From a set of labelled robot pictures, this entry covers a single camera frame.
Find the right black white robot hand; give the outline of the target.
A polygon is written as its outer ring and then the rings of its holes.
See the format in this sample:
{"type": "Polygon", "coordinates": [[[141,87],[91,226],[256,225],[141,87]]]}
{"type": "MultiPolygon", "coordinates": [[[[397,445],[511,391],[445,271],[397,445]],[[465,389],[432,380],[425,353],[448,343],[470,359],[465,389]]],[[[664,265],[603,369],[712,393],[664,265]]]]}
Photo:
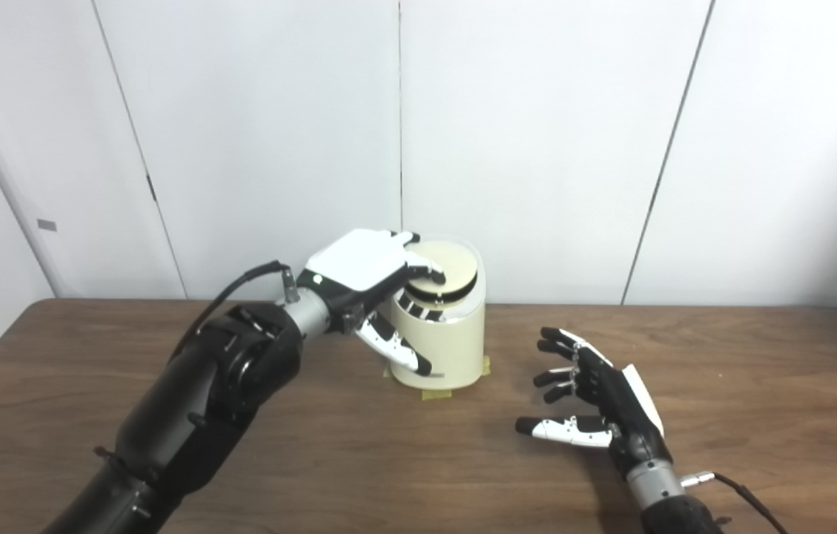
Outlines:
{"type": "Polygon", "coordinates": [[[592,416],[519,417],[515,429],[525,436],[571,446],[607,449],[622,477],[639,464],[672,462],[664,428],[635,366],[619,369],[595,346],[573,332],[540,329],[537,349],[563,356],[571,367],[548,369],[533,379],[543,401],[578,398],[594,406],[592,416]]]}

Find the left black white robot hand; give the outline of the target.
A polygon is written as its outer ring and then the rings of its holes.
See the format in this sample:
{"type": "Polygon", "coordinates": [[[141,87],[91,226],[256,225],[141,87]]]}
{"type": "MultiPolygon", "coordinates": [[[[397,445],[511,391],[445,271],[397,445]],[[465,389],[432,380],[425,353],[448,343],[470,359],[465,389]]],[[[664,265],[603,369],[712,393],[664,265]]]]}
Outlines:
{"type": "Polygon", "coordinates": [[[377,310],[412,280],[446,282],[442,267],[408,249],[419,240],[411,232],[351,230],[309,258],[297,278],[297,300],[285,304],[287,314],[304,337],[355,334],[388,361],[431,375],[431,362],[377,310]]]}

